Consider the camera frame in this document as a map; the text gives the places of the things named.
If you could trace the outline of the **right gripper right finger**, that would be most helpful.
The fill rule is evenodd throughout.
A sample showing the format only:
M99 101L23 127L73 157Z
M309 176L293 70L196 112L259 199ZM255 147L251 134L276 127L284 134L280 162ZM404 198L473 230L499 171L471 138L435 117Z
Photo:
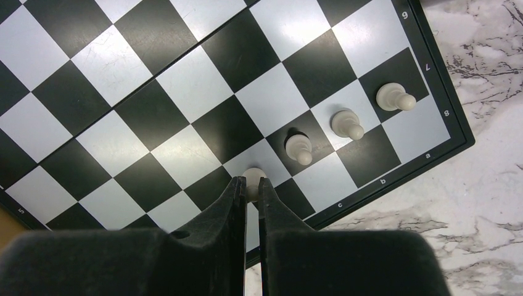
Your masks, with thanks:
M412 231L316 231L259 183L264 295L449 295L431 246Z

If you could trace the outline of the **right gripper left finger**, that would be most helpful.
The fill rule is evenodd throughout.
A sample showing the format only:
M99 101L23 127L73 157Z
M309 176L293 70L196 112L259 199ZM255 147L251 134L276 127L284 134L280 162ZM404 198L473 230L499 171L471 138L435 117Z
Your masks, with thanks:
M2 295L243 295L246 180L173 232L29 231L1 254Z

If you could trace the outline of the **white pawn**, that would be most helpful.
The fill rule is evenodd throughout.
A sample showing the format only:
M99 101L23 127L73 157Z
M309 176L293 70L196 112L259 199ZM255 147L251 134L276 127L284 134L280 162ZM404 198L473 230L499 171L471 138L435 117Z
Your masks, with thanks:
M355 112L350 109L340 110L331 119L331 129L342 138L359 140L364 136L364 129Z
M303 166L312 163L312 143L306 135L295 134L291 136L285 143L285 150L289 158Z
M249 168L242 174L246 178L246 197L248 202L258 202L259 184L261 178L267 178L267 175L260 168Z
M416 98L408 94L399 83L386 83L381 86L376 95L378 106L385 111L410 111L414 109Z

